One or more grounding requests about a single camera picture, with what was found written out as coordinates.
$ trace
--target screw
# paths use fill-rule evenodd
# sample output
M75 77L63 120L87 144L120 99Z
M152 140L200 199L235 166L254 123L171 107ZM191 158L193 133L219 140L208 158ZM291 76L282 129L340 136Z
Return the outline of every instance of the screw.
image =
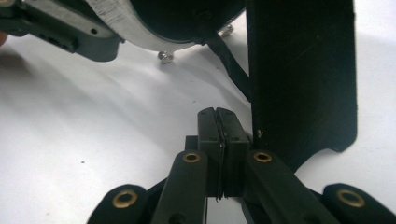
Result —
M228 25L224 26L223 28L221 28L221 30L219 31L219 35L221 37L226 37L226 36L232 34L233 30L234 30L233 26L231 24L228 24Z
M162 64L171 63L174 59L174 54L169 51L160 51L158 53L158 59L161 60Z

